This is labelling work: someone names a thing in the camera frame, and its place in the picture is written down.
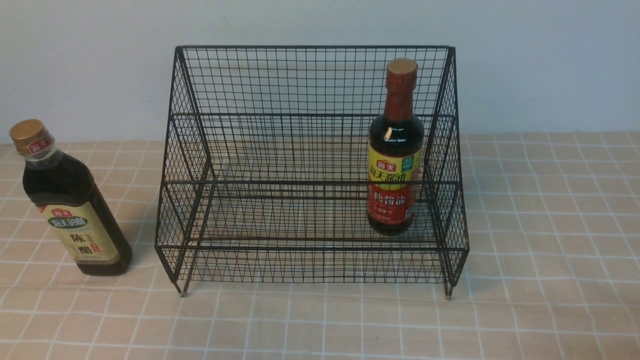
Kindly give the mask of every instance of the dark liquid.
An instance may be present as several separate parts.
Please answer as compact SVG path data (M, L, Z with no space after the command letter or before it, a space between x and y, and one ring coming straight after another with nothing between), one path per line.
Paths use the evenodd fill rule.
M86 275L110 276L124 274L131 263L131 246L111 214L91 172L79 160L56 151L45 160L27 161L22 178L27 196L36 206L81 206L90 202L120 258L113 264L80 264Z
M385 135L388 129L392 132L388 139ZM411 119L402 122L395 122L384 115L380 115L373 120L369 128L369 143L371 147L387 156L394 158L403 158L411 156L422 147L422 139L424 138L424 128L420 120L412 116ZM400 235L405 232L413 221L413 215L409 216L401 224L388 225L383 224L367 213L367 219L371 227L382 235L393 236Z

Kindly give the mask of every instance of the metal wire basket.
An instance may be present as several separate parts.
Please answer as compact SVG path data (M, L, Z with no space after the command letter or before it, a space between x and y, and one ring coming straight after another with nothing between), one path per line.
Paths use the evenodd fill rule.
M455 54L177 47L155 244L178 292L191 280L442 282L450 297L469 249ZM386 237L365 215L367 134L399 57L419 65L427 135L414 221Z

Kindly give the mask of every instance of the white wall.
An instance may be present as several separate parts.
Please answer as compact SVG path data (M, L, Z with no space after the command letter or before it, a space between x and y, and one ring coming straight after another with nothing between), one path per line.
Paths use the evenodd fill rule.
M464 132L640 129L638 0L4 0L0 143L163 138L186 44L454 45Z

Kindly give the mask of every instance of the yellow label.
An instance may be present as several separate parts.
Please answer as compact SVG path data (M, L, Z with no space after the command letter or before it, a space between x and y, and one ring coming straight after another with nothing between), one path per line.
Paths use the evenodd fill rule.
M369 144L369 180L416 181L420 169L420 151L403 158L391 158L375 151ZM399 190L405 184L376 184L383 190Z
M113 264L120 258L91 203L39 206L69 254L80 264Z

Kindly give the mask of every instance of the soy sauce bottle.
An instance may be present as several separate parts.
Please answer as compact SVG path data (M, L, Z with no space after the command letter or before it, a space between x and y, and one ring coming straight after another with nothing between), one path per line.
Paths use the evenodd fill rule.
M57 149L39 120L19 122L10 136L25 159L24 191L80 271L98 276L125 273L131 246L86 165Z
M424 128L413 115L417 74L411 59L388 63L385 111L369 128L368 180L374 183L367 189L367 219L382 235L402 234L413 222L415 185L398 182L416 181L420 172Z

